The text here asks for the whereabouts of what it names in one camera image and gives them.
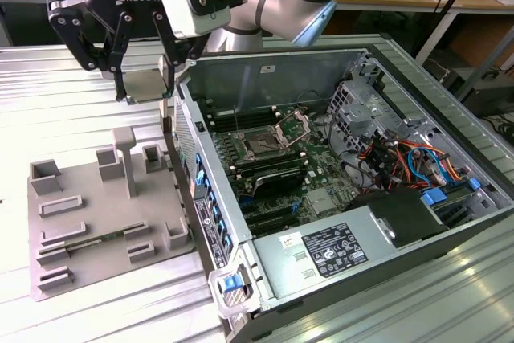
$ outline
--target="blue tab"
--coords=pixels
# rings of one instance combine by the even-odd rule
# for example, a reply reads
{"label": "blue tab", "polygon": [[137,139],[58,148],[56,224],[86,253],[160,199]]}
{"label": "blue tab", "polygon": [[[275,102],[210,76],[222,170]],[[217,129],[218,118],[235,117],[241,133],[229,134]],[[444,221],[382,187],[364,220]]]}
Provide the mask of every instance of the blue tab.
{"label": "blue tab", "polygon": [[422,199],[430,206],[447,199],[447,196],[440,188],[426,190]]}
{"label": "blue tab", "polygon": [[205,178],[206,178],[206,172],[203,170],[200,170],[198,172],[198,176],[196,176],[196,185],[202,185]]}
{"label": "blue tab", "polygon": [[218,224],[218,233],[220,235],[224,235],[226,232],[226,225],[225,225],[225,222],[223,220],[219,220],[219,224]]}
{"label": "blue tab", "polygon": [[476,178],[470,178],[469,179],[469,186],[473,188],[473,190],[478,190],[482,187],[482,184],[480,184],[480,181]]}
{"label": "blue tab", "polygon": [[214,205],[214,207],[212,208],[212,213],[214,214],[214,221],[218,222],[222,217],[222,212],[219,210],[217,205]]}
{"label": "blue tab", "polygon": [[226,250],[230,253],[230,251],[232,251],[232,240],[230,239],[230,236],[226,235],[223,241],[225,242]]}
{"label": "blue tab", "polygon": [[221,282],[223,293],[235,291],[236,289],[240,289],[243,286],[243,278],[238,274],[227,276]]}

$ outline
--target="chip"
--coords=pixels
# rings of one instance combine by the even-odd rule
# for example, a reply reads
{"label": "chip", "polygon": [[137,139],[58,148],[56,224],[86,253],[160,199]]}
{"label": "chip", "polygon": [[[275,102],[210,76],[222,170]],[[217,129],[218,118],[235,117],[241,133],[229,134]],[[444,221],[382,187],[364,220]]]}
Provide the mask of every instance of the chip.
{"label": "chip", "polygon": [[270,132],[265,133],[246,133],[245,143],[248,150],[254,154],[276,152],[280,150],[275,136]]}

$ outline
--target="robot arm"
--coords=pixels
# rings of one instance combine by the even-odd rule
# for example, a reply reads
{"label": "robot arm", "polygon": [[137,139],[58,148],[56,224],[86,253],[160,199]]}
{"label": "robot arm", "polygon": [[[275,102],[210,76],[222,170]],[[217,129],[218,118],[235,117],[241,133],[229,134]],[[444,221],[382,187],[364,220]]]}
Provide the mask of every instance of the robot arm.
{"label": "robot arm", "polygon": [[[137,101],[127,93],[121,63],[138,25],[152,23],[162,41],[165,90],[159,98],[169,98],[176,66],[199,58],[211,31],[218,29],[209,41],[214,49],[209,51],[260,47],[261,28],[308,46],[334,9],[331,0],[47,0],[51,25],[82,68],[100,69],[104,78],[114,79],[116,100],[126,99],[129,104]],[[94,46],[84,34],[86,14],[105,29],[102,47]],[[258,37],[253,45],[227,43],[241,37],[252,41],[253,35]]]}
{"label": "robot arm", "polygon": [[[188,58],[198,58],[208,34],[227,24],[230,7],[242,3],[243,0],[47,0],[47,13],[50,24],[80,66],[88,71],[100,69],[104,78],[114,79],[116,100],[135,103],[127,95],[121,72],[121,62],[135,28],[148,23],[155,26],[165,49],[162,98],[169,98],[175,67]],[[105,28],[103,47],[95,47],[84,34],[86,14]]]}
{"label": "robot arm", "polygon": [[211,34],[207,50],[259,49],[261,30],[297,46],[310,46],[328,24],[336,6],[333,0],[248,0],[230,10],[230,23]]}

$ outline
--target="blue cable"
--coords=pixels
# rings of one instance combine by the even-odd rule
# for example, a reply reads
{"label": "blue cable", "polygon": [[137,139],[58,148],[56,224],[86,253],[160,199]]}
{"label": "blue cable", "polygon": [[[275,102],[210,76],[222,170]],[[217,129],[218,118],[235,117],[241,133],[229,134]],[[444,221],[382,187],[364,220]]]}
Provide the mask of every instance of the blue cable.
{"label": "blue cable", "polygon": [[434,153],[433,150],[430,150],[430,149],[427,149],[427,148],[423,148],[422,146],[418,147],[418,148],[413,148],[410,152],[409,152],[409,156],[407,157],[407,161],[409,163],[409,169],[410,171],[416,176],[416,177],[419,177],[421,178],[424,182],[426,182],[428,184],[429,187],[432,187],[432,184],[430,183],[430,180],[423,176],[422,174],[419,174],[415,169],[414,169],[414,164],[412,162],[412,153],[416,150],[416,149],[420,149],[420,150],[424,150],[427,154],[429,154],[430,156],[432,156],[432,158],[434,158],[434,161],[435,161],[435,164],[437,165],[438,169],[439,169],[439,172],[441,172],[441,175],[444,177],[444,180],[447,182],[447,183],[452,183],[454,182],[453,178],[444,170],[443,166],[441,165],[441,162],[439,162],[439,158],[437,157],[437,155]]}

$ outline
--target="black plastic part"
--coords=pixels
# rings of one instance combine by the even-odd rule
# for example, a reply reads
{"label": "black plastic part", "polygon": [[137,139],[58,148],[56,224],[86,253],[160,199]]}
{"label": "black plastic part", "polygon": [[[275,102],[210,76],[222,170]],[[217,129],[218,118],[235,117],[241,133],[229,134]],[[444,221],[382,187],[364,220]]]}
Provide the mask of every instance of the black plastic part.
{"label": "black plastic part", "polygon": [[196,128],[200,133],[203,133],[206,131],[206,127],[203,125],[203,122],[195,122]]}
{"label": "black plastic part", "polygon": [[434,218],[420,199],[417,190],[397,188],[390,194],[375,198],[367,204],[376,218],[382,218],[392,228],[395,247],[428,239],[447,230]]}

